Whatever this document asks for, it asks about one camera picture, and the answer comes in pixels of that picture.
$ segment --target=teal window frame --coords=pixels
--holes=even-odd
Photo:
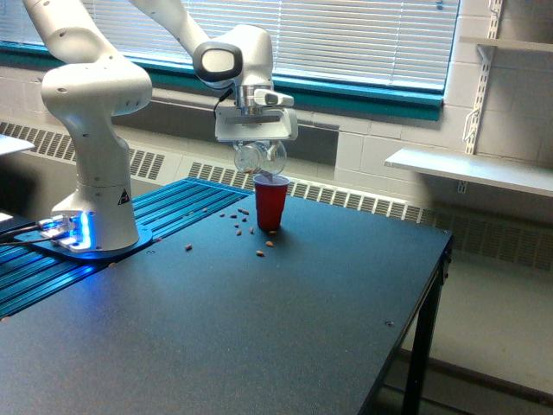
[[[0,41],[0,65],[49,69],[63,65],[44,46]],[[188,64],[130,57],[148,71],[157,86],[178,86],[208,92]],[[425,92],[362,86],[321,80],[274,76],[275,88],[293,95],[296,106],[320,112],[379,114],[401,118],[438,121],[443,91]]]

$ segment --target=red cup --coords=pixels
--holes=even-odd
[[[253,182],[256,187],[257,225],[264,231],[276,231],[283,217],[290,180],[284,176],[257,175]]]

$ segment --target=heater grille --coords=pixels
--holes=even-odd
[[[75,163],[75,148],[68,135],[12,123],[0,123],[0,134],[29,141],[35,145],[30,152],[37,156]],[[163,154],[131,148],[129,157],[131,176],[157,180],[165,160]]]
[[[193,163],[189,175],[238,188],[253,189],[251,175],[208,163]],[[298,179],[294,179],[289,185],[288,195],[450,230],[454,234],[455,249],[460,251],[545,271],[550,271],[553,265],[553,232],[550,230],[530,229],[523,224],[516,227],[499,221],[483,220],[481,217],[415,206],[382,195]]]

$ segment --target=white shelf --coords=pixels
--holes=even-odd
[[[29,141],[19,138],[6,137],[0,134],[0,156],[33,149],[34,145]]]
[[[496,188],[553,196],[553,169],[498,158],[469,156],[445,150],[407,148],[388,157],[385,165]]]
[[[475,43],[480,46],[495,47],[508,50],[531,52],[547,52],[553,54],[553,43],[535,43],[533,41],[508,41],[502,39],[487,39],[485,37],[461,36],[461,42]]]

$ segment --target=white robotic arm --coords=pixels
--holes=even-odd
[[[130,201],[129,146],[111,117],[145,107],[148,74],[99,32],[80,0],[23,0],[48,50],[69,63],[42,82],[46,107],[68,129],[77,156],[77,189],[54,207],[71,218],[71,235],[57,242],[74,252],[115,251],[138,241]],[[66,228],[44,236],[56,237]]]
[[[274,91],[269,34],[256,26],[238,25],[210,40],[180,0],[130,2],[167,29],[187,50],[193,58],[194,71],[206,85],[234,91],[236,105],[221,106],[216,111],[215,136],[221,142],[235,144],[238,169],[251,171],[252,166],[245,159],[253,153],[265,166],[276,165],[271,159],[275,155],[284,154],[285,158],[281,141],[297,138],[297,118],[291,109],[294,99]],[[243,147],[243,142],[259,140],[263,143]]]

